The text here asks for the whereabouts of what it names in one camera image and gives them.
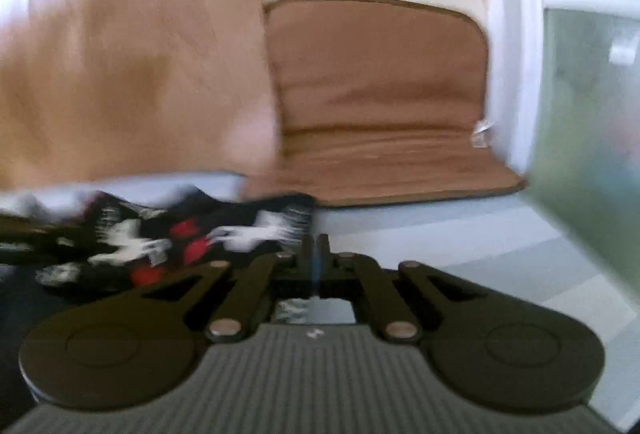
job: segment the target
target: fabric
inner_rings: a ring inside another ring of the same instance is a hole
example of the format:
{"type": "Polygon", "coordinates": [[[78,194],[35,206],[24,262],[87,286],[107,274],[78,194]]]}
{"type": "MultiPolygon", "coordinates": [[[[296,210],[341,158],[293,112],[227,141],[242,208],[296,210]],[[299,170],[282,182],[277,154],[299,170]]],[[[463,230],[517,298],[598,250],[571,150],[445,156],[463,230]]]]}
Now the fabric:
{"type": "Polygon", "coordinates": [[[0,189],[274,161],[262,0],[26,2],[0,28],[0,189]]]}
{"type": "Polygon", "coordinates": [[[79,224],[89,254],[45,267],[36,278],[64,292],[114,293],[212,260],[242,268],[260,255],[296,251],[311,231],[314,207],[305,194],[229,203],[191,189],[168,207],[151,208],[98,192],[79,224]]]}
{"type": "Polygon", "coordinates": [[[391,0],[285,0],[266,19],[283,157],[248,197],[302,191],[328,206],[513,192],[473,148],[488,45],[473,20],[391,0]]]}

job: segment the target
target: brown seat cushion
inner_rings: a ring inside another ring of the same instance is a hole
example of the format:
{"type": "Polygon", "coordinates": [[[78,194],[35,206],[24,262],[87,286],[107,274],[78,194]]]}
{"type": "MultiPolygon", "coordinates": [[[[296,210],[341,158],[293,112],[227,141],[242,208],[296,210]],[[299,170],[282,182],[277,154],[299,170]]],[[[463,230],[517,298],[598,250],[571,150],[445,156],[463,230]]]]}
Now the brown seat cushion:
{"type": "Polygon", "coordinates": [[[521,187],[470,143],[488,61],[472,19],[399,1],[287,0],[266,25],[284,153],[247,196],[296,190],[341,206],[521,187]]]}
{"type": "Polygon", "coordinates": [[[0,30],[0,189],[274,161],[262,0],[28,10],[0,30]]]}

